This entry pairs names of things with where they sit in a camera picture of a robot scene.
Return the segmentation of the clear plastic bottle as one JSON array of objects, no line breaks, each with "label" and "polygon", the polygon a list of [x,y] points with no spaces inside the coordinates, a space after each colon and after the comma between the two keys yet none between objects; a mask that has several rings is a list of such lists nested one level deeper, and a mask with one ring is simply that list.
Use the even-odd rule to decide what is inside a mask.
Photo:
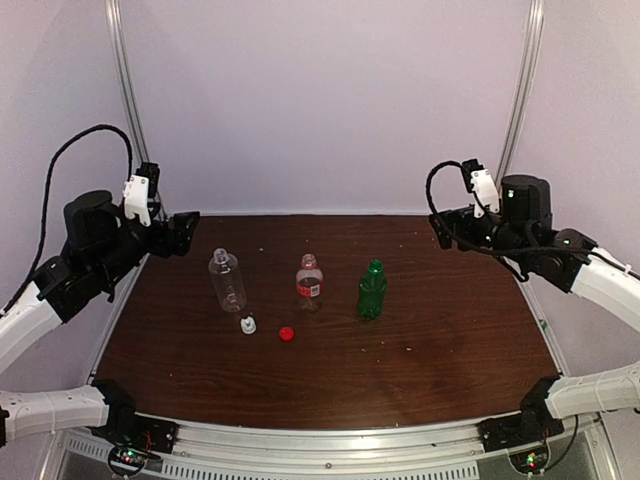
[{"label": "clear plastic bottle", "polygon": [[243,310],[247,304],[247,294],[237,257],[224,248],[217,248],[209,261],[208,270],[221,308],[228,313]]}]

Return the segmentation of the green plastic bottle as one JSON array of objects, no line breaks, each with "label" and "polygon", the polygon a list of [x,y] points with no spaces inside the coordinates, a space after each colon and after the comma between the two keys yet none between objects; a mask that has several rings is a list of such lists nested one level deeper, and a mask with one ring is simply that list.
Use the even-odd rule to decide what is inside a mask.
[{"label": "green plastic bottle", "polygon": [[387,291],[387,278],[380,260],[371,260],[359,280],[358,314],[367,320],[382,312]]}]

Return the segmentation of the white flip bottle cap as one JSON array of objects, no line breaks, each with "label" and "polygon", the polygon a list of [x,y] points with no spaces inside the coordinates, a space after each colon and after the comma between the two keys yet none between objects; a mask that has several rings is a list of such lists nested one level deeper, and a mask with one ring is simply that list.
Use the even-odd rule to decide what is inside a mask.
[{"label": "white flip bottle cap", "polygon": [[252,335],[257,330],[256,321],[252,316],[241,318],[239,324],[240,324],[241,331],[245,335]]}]

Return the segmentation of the red label water bottle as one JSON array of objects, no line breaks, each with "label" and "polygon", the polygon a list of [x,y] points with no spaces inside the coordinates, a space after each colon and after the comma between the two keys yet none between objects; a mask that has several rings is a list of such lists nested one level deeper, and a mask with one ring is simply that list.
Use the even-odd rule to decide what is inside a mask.
[{"label": "red label water bottle", "polygon": [[318,311],[322,306],[324,275],[313,254],[302,256],[295,281],[301,308],[309,312]]}]

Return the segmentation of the red bottle cap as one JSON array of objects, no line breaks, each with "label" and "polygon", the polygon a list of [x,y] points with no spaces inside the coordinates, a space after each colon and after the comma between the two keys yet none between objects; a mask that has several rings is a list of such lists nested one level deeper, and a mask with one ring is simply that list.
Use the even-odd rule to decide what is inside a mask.
[{"label": "red bottle cap", "polygon": [[295,338],[295,331],[291,327],[283,327],[279,330],[279,338],[284,342],[290,342]]}]

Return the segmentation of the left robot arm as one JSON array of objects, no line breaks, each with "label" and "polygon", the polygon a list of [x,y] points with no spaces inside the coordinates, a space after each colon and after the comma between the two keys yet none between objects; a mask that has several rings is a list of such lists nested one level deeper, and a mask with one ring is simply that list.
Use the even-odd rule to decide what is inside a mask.
[{"label": "left robot arm", "polygon": [[[1,315],[1,366],[7,368],[44,335],[76,317],[94,298],[115,297],[118,283],[147,255],[186,255],[200,214],[182,212],[145,226],[127,219],[106,190],[80,195],[64,209],[67,240],[37,264],[18,299]],[[1,442],[46,431],[89,427],[111,442],[133,444],[144,433],[136,403],[116,382],[71,390],[1,394]]]}]

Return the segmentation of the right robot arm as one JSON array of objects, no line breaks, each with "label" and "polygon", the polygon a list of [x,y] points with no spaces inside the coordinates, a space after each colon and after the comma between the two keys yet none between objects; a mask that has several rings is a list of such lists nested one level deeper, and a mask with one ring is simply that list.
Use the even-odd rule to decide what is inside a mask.
[{"label": "right robot arm", "polygon": [[[429,216],[442,248],[493,257],[521,282],[536,275],[638,328],[638,273],[585,234],[553,229],[546,180],[508,175],[495,185],[490,174],[480,170],[463,178],[473,205],[433,209]],[[546,377],[522,400],[512,430],[519,440],[530,442],[550,426],[551,419],[638,407],[636,363],[581,377]]]}]

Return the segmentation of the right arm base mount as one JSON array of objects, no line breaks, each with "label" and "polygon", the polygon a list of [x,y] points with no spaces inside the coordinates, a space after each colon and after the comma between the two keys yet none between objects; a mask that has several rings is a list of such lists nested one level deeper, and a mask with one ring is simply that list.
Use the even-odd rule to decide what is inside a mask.
[{"label": "right arm base mount", "polygon": [[563,422],[551,415],[545,403],[550,388],[559,379],[551,376],[538,380],[520,402],[517,413],[481,421],[477,430],[484,451],[511,449],[562,434]]}]

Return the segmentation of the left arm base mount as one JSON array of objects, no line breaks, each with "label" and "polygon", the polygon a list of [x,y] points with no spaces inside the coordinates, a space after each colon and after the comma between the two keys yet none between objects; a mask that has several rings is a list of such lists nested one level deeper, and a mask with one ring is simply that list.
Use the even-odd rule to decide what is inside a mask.
[{"label": "left arm base mount", "polygon": [[178,430],[175,422],[138,414],[133,397],[113,380],[94,380],[91,386],[101,393],[108,407],[106,423],[90,428],[94,436],[139,452],[173,452]]}]

